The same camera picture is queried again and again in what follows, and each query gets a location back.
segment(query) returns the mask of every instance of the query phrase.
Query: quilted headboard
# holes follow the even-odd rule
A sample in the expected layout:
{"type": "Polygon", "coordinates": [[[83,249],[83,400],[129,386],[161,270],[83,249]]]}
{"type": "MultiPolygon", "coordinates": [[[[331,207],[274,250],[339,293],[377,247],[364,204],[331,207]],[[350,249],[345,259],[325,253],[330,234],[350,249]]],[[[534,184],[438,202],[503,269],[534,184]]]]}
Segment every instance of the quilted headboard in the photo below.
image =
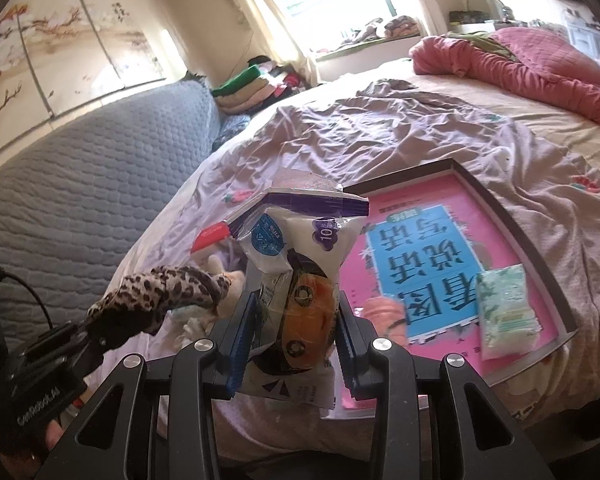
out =
{"type": "MultiPolygon", "coordinates": [[[[116,267],[211,152],[221,118],[194,80],[106,105],[0,167],[0,265],[38,292],[55,324],[80,320],[116,267]]],[[[10,347],[46,330],[17,283],[0,283],[10,347]]]]}

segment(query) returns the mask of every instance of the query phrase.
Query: pink pillow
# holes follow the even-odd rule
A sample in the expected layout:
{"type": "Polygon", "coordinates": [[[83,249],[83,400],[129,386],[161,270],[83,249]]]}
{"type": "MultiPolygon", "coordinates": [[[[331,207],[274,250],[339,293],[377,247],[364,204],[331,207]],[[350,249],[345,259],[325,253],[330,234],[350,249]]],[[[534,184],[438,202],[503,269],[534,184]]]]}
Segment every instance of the pink pillow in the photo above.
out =
{"type": "Polygon", "coordinates": [[[549,81],[555,80],[552,76],[561,76],[600,86],[600,66],[552,32],[535,27],[507,27],[490,34],[490,38],[549,81]]]}

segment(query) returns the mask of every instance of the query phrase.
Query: silver screw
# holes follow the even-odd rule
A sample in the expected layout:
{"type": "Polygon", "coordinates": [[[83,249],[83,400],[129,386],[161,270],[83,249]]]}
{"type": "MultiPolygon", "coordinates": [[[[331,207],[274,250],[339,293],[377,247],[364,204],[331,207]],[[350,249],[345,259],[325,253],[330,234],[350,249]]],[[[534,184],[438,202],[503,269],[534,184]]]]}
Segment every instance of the silver screw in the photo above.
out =
{"type": "Polygon", "coordinates": [[[449,354],[446,356],[446,362],[449,363],[453,368],[459,368],[464,366],[464,357],[460,354],[449,354]]]}
{"type": "Polygon", "coordinates": [[[198,339],[193,346],[198,352],[206,352],[214,347],[214,342],[211,339],[198,339]]]}
{"type": "Polygon", "coordinates": [[[386,352],[389,348],[391,348],[391,341],[385,339],[384,337],[379,337],[378,339],[374,339],[372,345],[376,350],[386,352]]]}
{"type": "Polygon", "coordinates": [[[122,361],[122,364],[127,368],[135,368],[142,362],[142,359],[139,355],[131,354],[125,357],[125,360],[122,361]]]}

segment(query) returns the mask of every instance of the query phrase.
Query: leopard print fabric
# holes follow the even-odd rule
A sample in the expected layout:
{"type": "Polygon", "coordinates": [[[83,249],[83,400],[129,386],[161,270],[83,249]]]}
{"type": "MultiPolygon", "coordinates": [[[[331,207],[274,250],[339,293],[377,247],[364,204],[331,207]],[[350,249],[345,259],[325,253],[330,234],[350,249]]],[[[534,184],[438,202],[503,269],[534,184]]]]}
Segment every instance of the leopard print fabric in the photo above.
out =
{"type": "Polygon", "coordinates": [[[103,349],[119,348],[140,332],[155,335],[173,308],[195,304],[217,315],[230,285],[224,274],[197,267],[157,267],[125,276],[118,290],[89,307],[85,329],[103,349]]]}

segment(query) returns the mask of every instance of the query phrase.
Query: human hand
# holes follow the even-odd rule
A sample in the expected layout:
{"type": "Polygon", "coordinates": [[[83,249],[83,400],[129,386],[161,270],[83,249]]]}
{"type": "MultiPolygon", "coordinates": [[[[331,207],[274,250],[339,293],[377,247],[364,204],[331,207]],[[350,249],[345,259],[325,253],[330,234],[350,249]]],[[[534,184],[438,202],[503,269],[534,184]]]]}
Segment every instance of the human hand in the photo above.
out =
{"type": "MultiPolygon", "coordinates": [[[[51,421],[46,427],[45,447],[51,451],[56,445],[64,430],[56,421],[51,421]]],[[[0,462],[14,480],[29,480],[33,478],[40,467],[42,460],[31,450],[22,450],[12,455],[0,454],[0,462]]]]}

